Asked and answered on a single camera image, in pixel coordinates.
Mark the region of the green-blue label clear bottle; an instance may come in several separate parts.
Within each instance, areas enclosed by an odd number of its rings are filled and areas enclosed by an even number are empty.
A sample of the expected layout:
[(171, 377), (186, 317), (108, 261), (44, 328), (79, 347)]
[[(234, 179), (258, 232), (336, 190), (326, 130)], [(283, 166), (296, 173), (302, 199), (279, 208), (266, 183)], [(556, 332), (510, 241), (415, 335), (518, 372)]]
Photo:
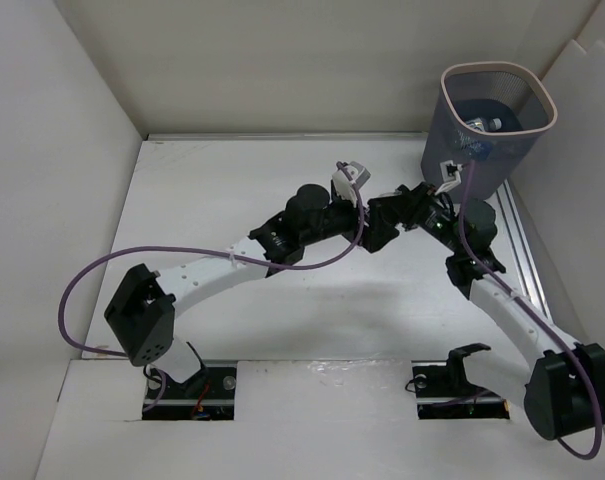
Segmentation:
[[(477, 130), (481, 133), (493, 133), (499, 131), (503, 122), (500, 118), (486, 119), (476, 117), (465, 122), (467, 127)], [(460, 149), (466, 151), (467, 155), (487, 156), (493, 148), (493, 145), (488, 141), (477, 140), (463, 132), (459, 132)]]

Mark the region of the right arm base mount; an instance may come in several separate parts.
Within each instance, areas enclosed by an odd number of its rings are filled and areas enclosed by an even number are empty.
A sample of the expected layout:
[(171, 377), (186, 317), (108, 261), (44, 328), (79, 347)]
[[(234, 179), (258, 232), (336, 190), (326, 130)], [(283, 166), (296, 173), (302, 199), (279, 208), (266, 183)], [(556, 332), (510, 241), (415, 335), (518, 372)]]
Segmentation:
[(404, 389), (415, 396), (419, 420), (509, 420), (508, 402), (468, 381), (463, 361), (489, 351), (473, 343), (449, 351), (445, 360), (414, 361)]

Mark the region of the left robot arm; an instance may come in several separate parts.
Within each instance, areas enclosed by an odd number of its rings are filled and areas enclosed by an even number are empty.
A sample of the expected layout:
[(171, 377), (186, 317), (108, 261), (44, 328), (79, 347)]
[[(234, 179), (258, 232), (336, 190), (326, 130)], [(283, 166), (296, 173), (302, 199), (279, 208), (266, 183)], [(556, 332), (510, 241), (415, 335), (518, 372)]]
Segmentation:
[(367, 212), (354, 181), (333, 180), (325, 189), (306, 184), (285, 209), (225, 251), (199, 250), (199, 259), (152, 271), (131, 267), (104, 317), (125, 356), (135, 367), (152, 366), (183, 396), (204, 387), (206, 367), (197, 351), (175, 333), (179, 316), (240, 284), (286, 270), (306, 270), (308, 246), (343, 236), (351, 248), (369, 233)]

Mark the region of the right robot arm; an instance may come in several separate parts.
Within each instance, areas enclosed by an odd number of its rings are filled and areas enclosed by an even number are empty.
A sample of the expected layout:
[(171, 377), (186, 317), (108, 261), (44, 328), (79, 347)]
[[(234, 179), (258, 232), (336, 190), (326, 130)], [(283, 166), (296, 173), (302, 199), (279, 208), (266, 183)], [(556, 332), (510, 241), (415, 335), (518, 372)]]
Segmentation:
[(459, 360), (444, 369), (447, 387), (465, 394), (482, 385), (507, 397), (546, 440), (600, 431), (605, 425), (605, 350), (559, 329), (511, 285), (491, 249), (498, 233), (493, 207), (471, 199), (454, 210), (426, 183), (369, 200), (365, 244), (370, 252), (400, 230), (416, 228), (451, 251), (445, 261), (451, 283), (494, 321), (527, 363), (519, 369), (486, 345), (460, 347), (450, 353)]

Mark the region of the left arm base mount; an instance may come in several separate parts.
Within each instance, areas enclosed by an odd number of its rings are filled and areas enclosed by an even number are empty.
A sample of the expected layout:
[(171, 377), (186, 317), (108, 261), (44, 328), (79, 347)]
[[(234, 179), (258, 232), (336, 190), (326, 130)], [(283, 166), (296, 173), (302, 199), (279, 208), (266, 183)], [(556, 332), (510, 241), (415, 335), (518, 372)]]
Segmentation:
[(203, 379), (186, 391), (168, 378), (164, 393), (155, 369), (146, 374), (142, 419), (148, 421), (232, 421), (235, 416), (236, 363), (213, 362)]

